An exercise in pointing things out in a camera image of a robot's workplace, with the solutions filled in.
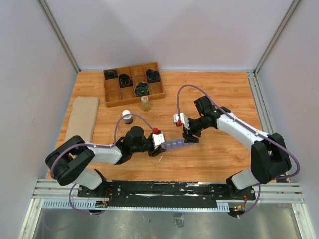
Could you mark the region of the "blue weekly pill organizer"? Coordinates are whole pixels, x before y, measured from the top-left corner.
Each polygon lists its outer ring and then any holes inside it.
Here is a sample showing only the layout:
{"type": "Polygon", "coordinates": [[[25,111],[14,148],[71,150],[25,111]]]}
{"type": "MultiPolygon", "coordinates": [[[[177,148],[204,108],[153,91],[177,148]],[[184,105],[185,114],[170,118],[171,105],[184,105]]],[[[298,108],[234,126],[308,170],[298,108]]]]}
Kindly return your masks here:
{"type": "Polygon", "coordinates": [[[165,144],[162,145],[162,148],[165,150],[172,150],[195,145],[195,143],[185,143],[184,141],[184,138],[167,141],[165,144]]]}

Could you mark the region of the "clear jar of yellow pills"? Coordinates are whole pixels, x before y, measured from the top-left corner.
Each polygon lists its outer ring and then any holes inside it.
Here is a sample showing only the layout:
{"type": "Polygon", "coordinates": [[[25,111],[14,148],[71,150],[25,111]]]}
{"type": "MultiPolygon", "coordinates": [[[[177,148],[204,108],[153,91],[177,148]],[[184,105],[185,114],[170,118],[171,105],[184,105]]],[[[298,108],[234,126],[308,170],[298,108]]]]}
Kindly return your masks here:
{"type": "Polygon", "coordinates": [[[143,111],[147,112],[150,110],[151,105],[148,96],[141,96],[141,105],[143,111]]]}

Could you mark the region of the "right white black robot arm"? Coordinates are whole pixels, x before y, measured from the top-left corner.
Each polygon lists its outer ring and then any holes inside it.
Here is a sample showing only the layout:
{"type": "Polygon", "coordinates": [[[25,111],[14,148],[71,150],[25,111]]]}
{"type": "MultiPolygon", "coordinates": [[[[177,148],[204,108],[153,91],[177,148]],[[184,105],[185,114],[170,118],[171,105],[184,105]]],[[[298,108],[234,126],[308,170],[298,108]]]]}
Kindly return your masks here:
{"type": "Polygon", "coordinates": [[[183,127],[186,143],[198,143],[202,131],[214,128],[227,133],[244,145],[251,153],[250,166],[226,180],[226,194],[238,199],[244,190],[267,184],[291,169],[291,161],[283,137],[259,131],[237,118],[228,108],[213,105],[207,96],[194,101],[199,117],[192,119],[184,113],[174,115],[177,126],[183,127]]]}

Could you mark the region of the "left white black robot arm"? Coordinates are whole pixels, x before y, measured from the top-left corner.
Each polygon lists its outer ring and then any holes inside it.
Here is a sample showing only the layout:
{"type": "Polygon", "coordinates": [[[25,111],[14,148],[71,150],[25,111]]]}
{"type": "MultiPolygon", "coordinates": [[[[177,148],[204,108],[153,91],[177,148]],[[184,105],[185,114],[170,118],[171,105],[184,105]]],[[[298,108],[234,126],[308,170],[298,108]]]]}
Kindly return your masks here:
{"type": "Polygon", "coordinates": [[[89,188],[94,196],[101,197],[106,193],[107,185],[97,170],[87,168],[90,163],[120,165],[130,160],[134,153],[143,152],[155,157],[166,151],[162,147],[165,143],[160,130],[155,128],[149,137],[145,137],[139,126],[132,127],[114,146],[91,144],[76,135],[50,153],[45,163],[52,173],[51,178],[59,185],[79,184],[89,188]]]}

